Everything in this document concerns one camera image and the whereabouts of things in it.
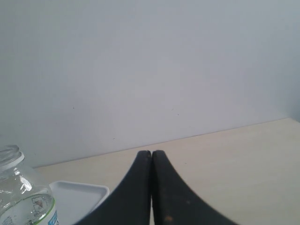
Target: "table surface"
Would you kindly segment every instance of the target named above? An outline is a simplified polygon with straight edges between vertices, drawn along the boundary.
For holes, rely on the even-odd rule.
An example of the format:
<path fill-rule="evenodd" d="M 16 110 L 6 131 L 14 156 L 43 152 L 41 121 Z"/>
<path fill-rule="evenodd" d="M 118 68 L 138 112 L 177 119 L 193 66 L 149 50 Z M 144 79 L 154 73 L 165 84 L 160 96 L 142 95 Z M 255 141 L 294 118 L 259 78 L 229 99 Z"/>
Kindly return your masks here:
<path fill-rule="evenodd" d="M 300 224 L 300 123 L 277 120 L 37 168 L 111 192 L 139 150 L 164 150 L 185 182 L 241 225 Z"/>

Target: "jar label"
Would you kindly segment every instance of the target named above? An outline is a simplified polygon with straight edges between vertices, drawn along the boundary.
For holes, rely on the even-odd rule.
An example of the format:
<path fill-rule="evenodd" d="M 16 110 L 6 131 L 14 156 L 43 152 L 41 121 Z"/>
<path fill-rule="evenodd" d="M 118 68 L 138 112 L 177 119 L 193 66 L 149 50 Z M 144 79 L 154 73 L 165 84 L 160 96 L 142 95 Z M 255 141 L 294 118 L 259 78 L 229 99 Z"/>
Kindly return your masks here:
<path fill-rule="evenodd" d="M 32 218 L 28 220 L 28 208 L 32 208 Z M 50 209 L 41 219 L 41 213 Z M 55 201 L 50 195 L 34 195 L 6 210 L 0 217 L 0 225 L 59 225 Z"/>

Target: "white tray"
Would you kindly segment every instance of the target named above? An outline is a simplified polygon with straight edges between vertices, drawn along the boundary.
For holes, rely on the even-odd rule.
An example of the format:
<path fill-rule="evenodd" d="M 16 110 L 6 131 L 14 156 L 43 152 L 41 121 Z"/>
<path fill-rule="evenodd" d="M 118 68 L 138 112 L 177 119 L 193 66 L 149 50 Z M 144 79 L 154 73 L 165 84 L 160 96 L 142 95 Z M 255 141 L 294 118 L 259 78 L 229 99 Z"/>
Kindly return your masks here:
<path fill-rule="evenodd" d="M 97 208 L 109 195 L 109 188 L 101 185 L 56 181 L 51 183 L 50 187 L 62 225 L 75 224 Z"/>

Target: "clear glass bottle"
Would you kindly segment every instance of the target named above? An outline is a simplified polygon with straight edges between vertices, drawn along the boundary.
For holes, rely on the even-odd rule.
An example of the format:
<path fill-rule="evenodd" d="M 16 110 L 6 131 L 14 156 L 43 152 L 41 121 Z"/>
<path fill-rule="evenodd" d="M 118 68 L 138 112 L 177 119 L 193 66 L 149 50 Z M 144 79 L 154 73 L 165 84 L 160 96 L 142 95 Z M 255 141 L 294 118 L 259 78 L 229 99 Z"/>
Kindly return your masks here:
<path fill-rule="evenodd" d="M 0 149 L 0 225 L 59 225 L 55 200 L 18 146 Z"/>

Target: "white wall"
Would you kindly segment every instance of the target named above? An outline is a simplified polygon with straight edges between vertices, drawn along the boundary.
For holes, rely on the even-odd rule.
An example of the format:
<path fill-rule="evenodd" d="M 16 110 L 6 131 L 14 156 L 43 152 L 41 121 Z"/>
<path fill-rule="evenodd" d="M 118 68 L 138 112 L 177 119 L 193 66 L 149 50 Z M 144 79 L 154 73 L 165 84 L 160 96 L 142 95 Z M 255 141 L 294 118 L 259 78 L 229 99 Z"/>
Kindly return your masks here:
<path fill-rule="evenodd" d="M 297 0 L 2 0 L 0 139 L 39 166 L 296 115 L 299 12 Z"/>

